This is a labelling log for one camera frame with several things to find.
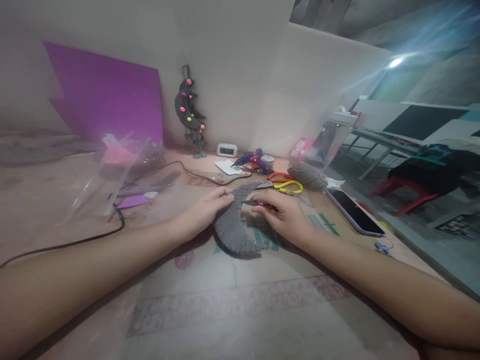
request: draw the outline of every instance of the light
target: light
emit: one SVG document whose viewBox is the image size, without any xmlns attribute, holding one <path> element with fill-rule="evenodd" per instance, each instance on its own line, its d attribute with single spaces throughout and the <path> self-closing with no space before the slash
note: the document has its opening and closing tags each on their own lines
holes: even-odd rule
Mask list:
<svg viewBox="0 0 480 360">
<path fill-rule="evenodd" d="M 390 65 L 388 66 L 389 68 L 394 68 L 396 67 L 398 64 L 400 64 L 404 59 L 402 59 L 401 57 L 399 58 L 396 58 L 395 60 L 393 60 Z"/>
</svg>

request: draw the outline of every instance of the small white clock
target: small white clock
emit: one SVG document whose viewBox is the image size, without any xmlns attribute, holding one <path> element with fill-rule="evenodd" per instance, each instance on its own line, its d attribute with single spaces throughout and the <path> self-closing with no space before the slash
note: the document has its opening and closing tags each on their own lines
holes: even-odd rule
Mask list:
<svg viewBox="0 0 480 360">
<path fill-rule="evenodd" d="M 227 158 L 237 157 L 237 145 L 220 142 L 216 146 L 216 154 Z"/>
</svg>

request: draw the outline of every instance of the red plastic stool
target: red plastic stool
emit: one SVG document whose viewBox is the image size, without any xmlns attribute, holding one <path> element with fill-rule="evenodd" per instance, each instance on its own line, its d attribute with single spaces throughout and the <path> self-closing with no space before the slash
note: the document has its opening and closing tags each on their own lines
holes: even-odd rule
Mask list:
<svg viewBox="0 0 480 360">
<path fill-rule="evenodd" d="M 411 213 L 414 209 L 422 206 L 426 202 L 429 202 L 435 198 L 437 198 L 440 194 L 430 194 L 430 192 L 421 186 L 420 184 L 416 183 L 415 181 L 406 179 L 404 177 L 400 176 L 390 176 L 387 180 L 382 182 L 375 190 L 371 192 L 370 195 L 368 195 L 369 198 L 372 196 L 375 196 L 378 194 L 380 191 L 382 193 L 380 194 L 381 197 L 384 197 L 390 193 L 393 193 L 395 190 L 398 190 L 402 187 L 407 187 L 414 192 L 418 193 L 418 197 L 409 203 L 407 206 L 402 208 L 399 212 L 397 212 L 394 217 L 399 217 L 400 215 Z"/>
</svg>

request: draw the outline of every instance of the black cable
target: black cable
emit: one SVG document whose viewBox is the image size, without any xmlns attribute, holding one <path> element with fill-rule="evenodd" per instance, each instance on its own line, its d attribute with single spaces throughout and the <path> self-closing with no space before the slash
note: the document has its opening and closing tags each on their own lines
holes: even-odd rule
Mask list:
<svg viewBox="0 0 480 360">
<path fill-rule="evenodd" d="M 234 178 L 233 180 L 229 181 L 229 182 L 226 182 L 226 183 L 219 183 L 219 182 L 216 182 L 215 180 L 212 180 L 211 178 L 209 177 L 206 177 L 206 176 L 203 176 L 203 175 L 199 175 L 199 174 L 196 174 L 190 170 L 188 170 L 187 168 L 185 168 L 184 166 L 184 163 L 177 160 L 177 161 L 172 161 L 172 162 L 169 162 L 168 164 L 162 166 L 161 168 L 159 168 L 159 170 L 163 169 L 163 168 L 166 168 L 167 166 L 169 165 L 172 165 L 172 164 L 176 164 L 176 163 L 179 163 L 181 165 L 181 167 L 183 168 L 183 170 L 187 173 L 187 174 L 191 174 L 193 176 L 196 176 L 198 178 L 202 178 L 202 179 L 206 179 L 218 186 L 225 186 L 225 185 L 228 185 L 228 184 L 231 184 L 233 183 L 234 181 L 238 180 L 238 179 L 246 179 L 246 178 L 249 178 L 253 175 L 253 171 L 250 173 L 250 175 L 248 176 L 238 176 L 236 178 Z M 132 184 L 136 183 L 139 179 L 141 179 L 141 176 L 139 176 L 137 179 L 135 179 L 134 181 L 131 181 L 130 183 L 124 185 L 121 187 L 121 189 L 127 187 L 127 186 L 131 186 Z M 106 233 L 103 233 L 103 234 L 100 234 L 100 235 L 96 235 L 96 236 L 92 236 L 92 237 L 88 237 L 86 239 L 83 239 L 83 240 L 78 240 L 78 241 L 73 241 L 73 242 L 69 242 L 69 243 L 66 243 L 66 244 L 63 244 L 63 245 L 56 245 L 56 246 L 50 246 L 50 247 L 43 247 L 43 248 L 40 248 L 40 249 L 37 249 L 37 250 L 32 250 L 32 251 L 28 251 L 28 252 L 24 252 L 20 255 L 17 255 L 17 256 L 14 256 L 14 257 L 11 257 L 9 258 L 7 261 L 5 261 L 4 263 L 2 263 L 0 265 L 0 269 L 1 268 L 4 268 L 8 263 L 12 262 L 13 260 L 16 260 L 16 259 L 19 259 L 19 258 L 22 258 L 24 256 L 27 256 L 27 255 L 32 255 L 32 254 L 38 254 L 38 253 L 43 253 L 43 252 L 46 252 L 46 251 L 50 251 L 50 250 L 57 250 L 57 249 L 63 249 L 63 248 L 68 248 L 70 246 L 73 246 L 73 245 L 78 245 L 78 244 L 82 244 L 82 243 L 86 243 L 86 242 L 89 242 L 89 241 L 92 241 L 92 240 L 97 240 L 97 239 L 101 239 L 101 238 L 104 238 L 104 237 L 107 237 L 107 236 L 110 236 L 110 235 L 113 235 L 113 234 L 116 234 L 120 231 L 123 230 L 123 228 L 125 227 L 125 218 L 124 218 L 124 215 L 122 214 L 122 212 L 120 211 L 119 208 L 117 208 L 117 205 L 116 204 L 113 204 L 113 206 L 115 207 L 115 211 L 116 213 L 118 214 L 118 217 L 120 218 L 120 222 L 121 222 L 121 225 L 119 228 L 115 229 L 115 230 L 112 230 L 112 231 L 109 231 L 109 232 L 106 232 Z"/>
<path fill-rule="evenodd" d="M 27 256 L 27 255 L 43 253 L 43 252 L 50 251 L 50 250 L 57 250 L 57 249 L 67 248 L 67 247 L 70 247 L 70 246 L 73 246 L 73 245 L 78 245 L 78 244 L 81 244 L 81 243 L 86 243 L 86 242 L 89 242 L 89 241 L 92 241 L 92 240 L 104 238 L 104 237 L 107 237 L 107 236 L 110 236 L 110 235 L 113 235 L 113 234 L 116 234 L 116 233 L 120 232 L 120 231 L 125 227 L 124 215 L 122 214 L 122 212 L 120 211 L 120 209 L 117 208 L 117 205 L 116 205 L 116 204 L 113 204 L 113 206 L 115 207 L 115 211 L 116 211 L 116 213 L 118 214 L 118 217 L 120 218 L 121 225 L 120 225 L 119 228 L 117 228 L 117 229 L 115 229 L 115 230 L 112 230 L 112 231 L 109 231 L 109 232 L 106 232 L 106 233 L 103 233 L 103 234 L 100 234 L 100 235 L 88 237 L 88 238 L 83 239 L 83 240 L 78 240 L 78 241 L 74 241 L 74 242 L 69 242 L 69 243 L 66 243 L 66 244 L 63 244 L 63 245 L 43 247 L 43 248 L 38 249 L 38 250 L 32 250 L 32 251 L 24 252 L 24 253 L 22 253 L 22 254 L 20 254 L 20 255 L 17 255 L 17 256 L 14 256 L 14 257 L 9 258 L 7 261 L 5 261 L 4 263 L 2 263 L 2 264 L 0 265 L 0 269 L 3 268 L 3 267 L 5 267 L 8 263 L 12 262 L 13 260 L 18 259 L 18 258 L 22 258 L 22 257 Z"/>
<path fill-rule="evenodd" d="M 179 164 L 181 165 L 181 167 L 183 168 L 183 170 L 184 170 L 187 174 L 190 174 L 190 175 L 196 176 L 196 177 L 198 177 L 198 178 L 202 178 L 202 179 L 208 180 L 209 182 L 214 183 L 215 185 L 218 185 L 218 186 L 226 186 L 226 185 L 229 185 L 229 184 L 233 183 L 234 181 L 237 181 L 238 179 L 247 179 L 247 178 L 251 177 L 251 176 L 254 174 L 253 171 L 252 171 L 252 172 L 250 173 L 250 175 L 248 175 L 248 176 L 238 176 L 238 177 L 234 178 L 233 180 L 230 180 L 229 182 L 220 183 L 220 182 L 216 182 L 215 180 L 212 180 L 211 178 L 209 178 L 209 177 L 207 177 L 207 176 L 198 175 L 198 174 L 194 173 L 193 171 L 188 170 L 187 168 L 185 168 L 184 163 L 181 162 L 180 160 L 169 162 L 168 164 L 162 166 L 159 170 L 161 170 L 161 169 L 163 169 L 163 168 L 166 168 L 166 167 L 169 166 L 169 165 L 176 164 L 176 163 L 179 163 Z"/>
</svg>

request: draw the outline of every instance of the purple foam piece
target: purple foam piece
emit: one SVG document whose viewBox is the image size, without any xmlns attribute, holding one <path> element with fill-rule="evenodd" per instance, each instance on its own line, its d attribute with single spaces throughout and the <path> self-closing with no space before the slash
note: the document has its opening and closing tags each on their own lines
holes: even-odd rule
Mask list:
<svg viewBox="0 0 480 360">
<path fill-rule="evenodd" d="M 44 42 L 64 99 L 50 99 L 75 133 L 98 142 L 117 139 L 163 141 L 157 69 Z"/>
<path fill-rule="evenodd" d="M 120 205 L 118 205 L 116 208 L 117 209 L 125 209 L 125 208 L 131 208 L 134 206 L 142 205 L 145 203 L 148 203 L 150 198 L 145 197 L 143 195 L 135 195 L 135 196 L 129 196 L 123 199 Z"/>
</svg>

